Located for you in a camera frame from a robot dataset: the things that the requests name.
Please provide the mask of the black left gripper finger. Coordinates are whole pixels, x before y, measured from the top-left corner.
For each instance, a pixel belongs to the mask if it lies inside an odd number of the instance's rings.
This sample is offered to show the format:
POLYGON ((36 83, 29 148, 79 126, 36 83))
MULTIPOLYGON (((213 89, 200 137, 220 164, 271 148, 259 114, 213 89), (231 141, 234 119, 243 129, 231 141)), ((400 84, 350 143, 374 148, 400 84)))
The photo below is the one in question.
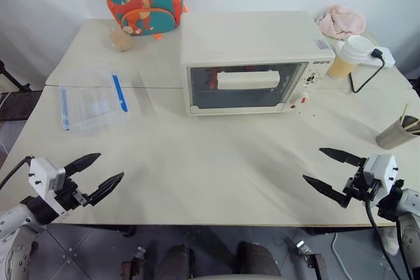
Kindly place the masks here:
POLYGON ((64 167, 66 178, 90 167, 100 156, 101 153, 90 153, 72 161, 64 167))
POLYGON ((101 183, 97 190, 90 194, 87 198, 87 204, 95 206, 105 197, 113 192, 113 190, 117 187, 117 185, 121 182, 122 178, 124 177, 125 173, 121 172, 117 175, 109 177, 103 183, 101 183))

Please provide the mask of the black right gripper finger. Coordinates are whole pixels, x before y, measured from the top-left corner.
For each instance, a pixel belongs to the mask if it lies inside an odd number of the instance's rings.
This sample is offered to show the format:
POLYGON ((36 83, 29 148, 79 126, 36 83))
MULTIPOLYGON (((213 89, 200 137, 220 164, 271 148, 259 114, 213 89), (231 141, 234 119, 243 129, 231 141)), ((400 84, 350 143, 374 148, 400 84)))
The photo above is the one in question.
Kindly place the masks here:
POLYGON ((362 167, 364 166, 366 159, 363 157, 355 156, 351 153, 348 153, 343 150, 337 150, 333 148, 320 148, 319 149, 322 153, 326 154, 328 157, 341 162, 341 163, 348 163, 355 167, 362 167))
POLYGON ((332 188, 331 185, 307 176, 303 175, 303 178, 306 180, 308 184, 310 184, 316 191, 321 193, 322 195, 334 200, 336 203, 338 203, 342 208, 346 208, 349 204, 350 199, 343 193, 340 193, 339 191, 336 191, 332 188))

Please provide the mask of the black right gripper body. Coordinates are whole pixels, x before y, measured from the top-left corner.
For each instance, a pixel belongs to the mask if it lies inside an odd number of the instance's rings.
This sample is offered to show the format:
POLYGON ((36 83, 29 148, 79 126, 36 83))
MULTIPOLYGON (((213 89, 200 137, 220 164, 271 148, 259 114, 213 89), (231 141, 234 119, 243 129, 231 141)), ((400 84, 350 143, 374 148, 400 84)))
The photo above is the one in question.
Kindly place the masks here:
POLYGON ((343 193, 348 198, 355 198, 359 201, 374 200, 378 191, 378 179, 366 172, 368 161, 368 158, 362 158, 356 174, 347 180, 343 193))

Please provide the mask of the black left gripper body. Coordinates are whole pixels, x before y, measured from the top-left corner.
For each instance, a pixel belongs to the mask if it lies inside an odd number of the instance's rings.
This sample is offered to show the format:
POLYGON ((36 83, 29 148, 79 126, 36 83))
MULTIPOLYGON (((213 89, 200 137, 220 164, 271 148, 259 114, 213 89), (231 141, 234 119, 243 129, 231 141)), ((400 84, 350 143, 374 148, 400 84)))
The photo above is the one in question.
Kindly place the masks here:
POLYGON ((87 194, 81 193, 78 185, 68 177, 64 179, 62 189, 56 191, 55 200, 64 210, 75 210, 89 203, 87 194))

